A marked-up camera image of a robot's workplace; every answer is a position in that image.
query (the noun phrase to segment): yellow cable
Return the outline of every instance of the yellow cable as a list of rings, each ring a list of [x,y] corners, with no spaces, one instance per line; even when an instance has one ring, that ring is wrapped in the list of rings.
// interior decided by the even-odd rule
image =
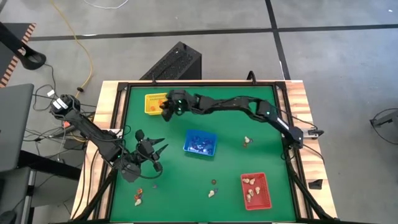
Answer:
[[[60,14],[60,16],[62,17],[62,19],[65,21],[65,23],[67,24],[67,26],[69,27],[70,31],[73,34],[73,37],[75,38],[75,41],[78,45],[80,45],[80,47],[82,47],[82,49],[86,52],[88,60],[90,61],[90,74],[88,75],[86,81],[80,86],[80,88],[84,88],[87,83],[89,82],[89,80],[91,79],[91,77],[93,76],[93,60],[91,59],[90,54],[88,53],[87,49],[80,43],[80,41],[77,39],[75,31],[73,31],[72,27],[70,26],[67,18],[65,17],[65,15],[63,15],[63,13],[61,12],[61,10],[55,5],[54,0],[50,0],[52,6],[58,11],[58,13]],[[77,91],[75,97],[77,98],[79,96],[79,91]]]
[[[73,133],[70,133],[70,135],[72,136],[72,138],[74,138],[78,142],[86,142],[86,141],[83,141],[81,139],[78,139]]]

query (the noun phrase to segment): yellow basket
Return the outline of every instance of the yellow basket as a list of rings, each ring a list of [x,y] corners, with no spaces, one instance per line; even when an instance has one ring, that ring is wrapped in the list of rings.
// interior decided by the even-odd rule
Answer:
[[[166,101],[167,93],[146,94],[145,95],[145,113],[149,115],[162,114],[160,105]]]

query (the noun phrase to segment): red basket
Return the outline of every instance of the red basket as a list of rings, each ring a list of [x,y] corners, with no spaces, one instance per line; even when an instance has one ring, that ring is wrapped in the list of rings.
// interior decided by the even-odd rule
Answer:
[[[245,178],[247,179],[256,178],[256,181],[254,182],[254,185],[250,185],[242,181]],[[265,173],[260,172],[252,174],[242,174],[241,183],[243,190],[243,201],[246,210],[260,210],[260,209],[272,208],[271,197],[269,195],[267,178]],[[260,187],[259,194],[256,193],[255,190],[256,187]],[[254,192],[254,196],[251,198],[250,203],[246,200],[246,195],[248,194],[249,189],[252,189]]]

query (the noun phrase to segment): black box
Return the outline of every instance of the black box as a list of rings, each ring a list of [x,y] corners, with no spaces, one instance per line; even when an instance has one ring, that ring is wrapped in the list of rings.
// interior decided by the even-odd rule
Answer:
[[[201,80],[201,53],[178,42],[140,80]]]

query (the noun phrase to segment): tripod leg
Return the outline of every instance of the tripod leg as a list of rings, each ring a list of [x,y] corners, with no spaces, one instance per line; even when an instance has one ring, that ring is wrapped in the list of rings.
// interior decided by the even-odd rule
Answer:
[[[46,61],[44,54],[34,51],[28,45],[20,41],[2,22],[0,22],[0,42],[16,55],[26,69],[38,69]],[[18,51],[19,49],[25,50],[25,54],[22,55]]]

